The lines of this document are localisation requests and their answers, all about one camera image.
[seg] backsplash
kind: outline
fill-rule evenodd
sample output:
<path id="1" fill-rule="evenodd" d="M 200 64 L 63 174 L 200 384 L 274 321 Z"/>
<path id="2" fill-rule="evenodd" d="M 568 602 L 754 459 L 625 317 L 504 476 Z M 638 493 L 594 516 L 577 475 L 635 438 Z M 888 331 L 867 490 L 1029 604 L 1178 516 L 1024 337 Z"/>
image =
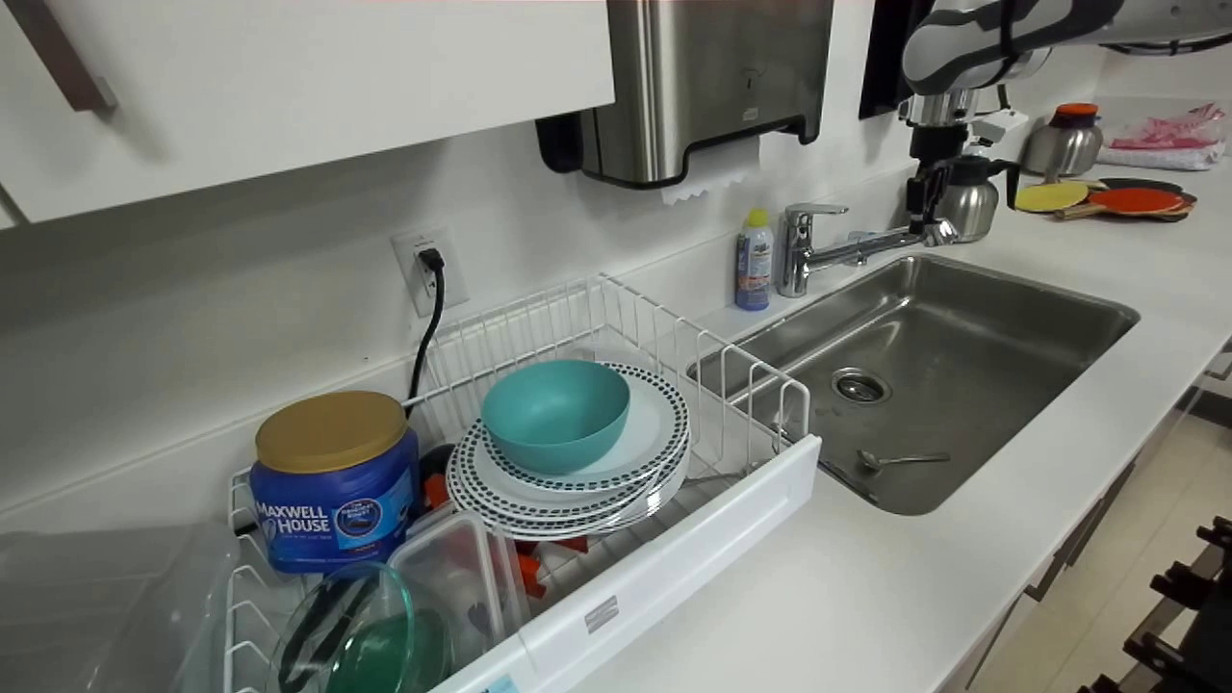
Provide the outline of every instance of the backsplash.
<path id="1" fill-rule="evenodd" d="M 834 2 L 821 144 L 769 133 L 707 198 L 548 174 L 525 122 L 0 235 L 0 522 L 82 475 L 404 359 L 420 321 L 394 237 L 450 235 L 464 305 L 445 321 L 461 325 L 688 248 L 707 262 L 688 312 L 721 307 L 724 250 L 757 200 L 862 192 L 857 219 L 887 219 L 894 192 L 871 185 L 907 164 L 907 130 L 856 118 L 871 9 Z M 1012 96 L 1088 96 L 1100 63 L 1061 50 Z"/>
<path id="2" fill-rule="evenodd" d="M 1100 96 L 1201 96 L 1232 101 L 1229 77 L 1232 47 L 1186 56 L 1120 56 L 1107 54 L 1100 68 Z"/>

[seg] plate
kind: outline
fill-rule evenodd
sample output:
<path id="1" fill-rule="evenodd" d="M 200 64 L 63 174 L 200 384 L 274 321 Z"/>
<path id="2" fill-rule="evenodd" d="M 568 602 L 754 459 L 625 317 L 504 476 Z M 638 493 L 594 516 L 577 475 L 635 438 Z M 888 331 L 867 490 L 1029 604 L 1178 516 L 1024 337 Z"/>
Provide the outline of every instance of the plate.
<path id="1" fill-rule="evenodd" d="M 654 486 L 667 467 L 675 467 L 680 455 L 688 455 L 688 448 L 676 448 L 675 455 L 662 459 L 662 468 L 638 486 L 625 486 L 625 490 L 609 490 L 609 493 L 543 493 L 543 490 L 527 490 L 527 486 L 507 486 L 500 476 L 485 476 L 473 467 L 473 459 L 480 459 L 473 452 L 480 452 L 480 438 L 470 436 L 450 462 L 450 495 L 461 493 L 473 503 L 485 503 L 485 509 L 494 509 L 500 516 L 516 516 L 516 520 L 609 516 L 611 509 L 625 509 L 627 495 L 638 495 L 645 486 Z"/>
<path id="2" fill-rule="evenodd" d="M 684 398 L 654 370 L 630 362 L 603 362 L 609 370 L 625 372 L 627 380 L 627 425 L 609 455 L 594 467 L 566 475 L 566 476 L 538 476 L 525 475 L 495 455 L 480 425 L 470 436 L 480 438 L 470 462 L 479 476 L 485 476 L 500 495 L 577 495 L 577 493 L 616 493 L 654 476 L 667 459 L 688 436 L 688 404 Z"/>
<path id="3" fill-rule="evenodd" d="M 630 522 L 651 520 L 668 503 L 668 495 L 684 486 L 688 476 L 688 443 L 659 468 L 659 476 L 616 493 L 603 509 L 538 509 L 538 512 L 504 512 L 494 509 L 494 495 L 480 495 L 464 475 L 450 475 L 450 499 L 459 512 L 473 516 L 485 522 L 494 535 L 504 540 L 525 540 L 525 543 L 557 543 L 557 540 L 577 540 L 577 535 L 609 535 Z"/>

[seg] blue container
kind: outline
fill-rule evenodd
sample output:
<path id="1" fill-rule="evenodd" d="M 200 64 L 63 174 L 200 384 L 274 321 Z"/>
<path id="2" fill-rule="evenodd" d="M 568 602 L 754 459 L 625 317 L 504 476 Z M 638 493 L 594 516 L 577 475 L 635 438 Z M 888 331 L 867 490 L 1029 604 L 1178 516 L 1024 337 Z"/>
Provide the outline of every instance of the blue container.
<path id="1" fill-rule="evenodd" d="M 416 467 L 416 436 L 387 398 L 316 398 L 268 414 L 250 468 L 268 565 L 331 575 L 384 562 L 420 512 Z"/>

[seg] drying rack wire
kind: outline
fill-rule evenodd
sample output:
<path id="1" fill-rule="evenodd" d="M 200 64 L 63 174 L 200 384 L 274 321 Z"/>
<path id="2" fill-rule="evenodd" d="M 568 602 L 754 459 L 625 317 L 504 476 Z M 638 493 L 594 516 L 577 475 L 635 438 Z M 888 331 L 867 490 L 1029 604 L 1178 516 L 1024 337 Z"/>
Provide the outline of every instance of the drying rack wire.
<path id="1" fill-rule="evenodd" d="M 420 448 L 459 443 L 473 426 L 488 384 L 538 359 L 611 359 L 659 370 L 692 413 L 692 448 L 680 493 L 651 520 L 588 540 L 585 550 L 538 547 L 543 593 L 527 598 L 532 617 L 638 547 L 651 547 L 783 448 L 807 436 L 811 398 L 802 380 L 675 317 L 659 299 L 595 278 L 443 336 L 427 353 L 422 398 L 408 399 Z M 227 516 L 235 529 L 255 516 L 242 475 L 231 481 Z M 274 680 L 274 647 L 312 581 L 274 575 L 250 535 L 240 543 L 242 558 L 227 579 L 224 684 L 255 693 L 260 689 L 257 680 Z"/>

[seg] white cabinet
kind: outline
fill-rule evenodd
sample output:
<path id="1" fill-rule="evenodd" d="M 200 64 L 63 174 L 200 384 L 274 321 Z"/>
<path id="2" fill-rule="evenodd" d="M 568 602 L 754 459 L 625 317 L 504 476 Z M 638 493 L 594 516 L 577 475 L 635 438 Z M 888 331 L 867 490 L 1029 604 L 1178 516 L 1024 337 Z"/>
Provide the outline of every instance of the white cabinet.
<path id="1" fill-rule="evenodd" d="M 611 101 L 603 0 L 45 0 L 114 112 L 0 9 L 0 180 L 76 214 Z"/>

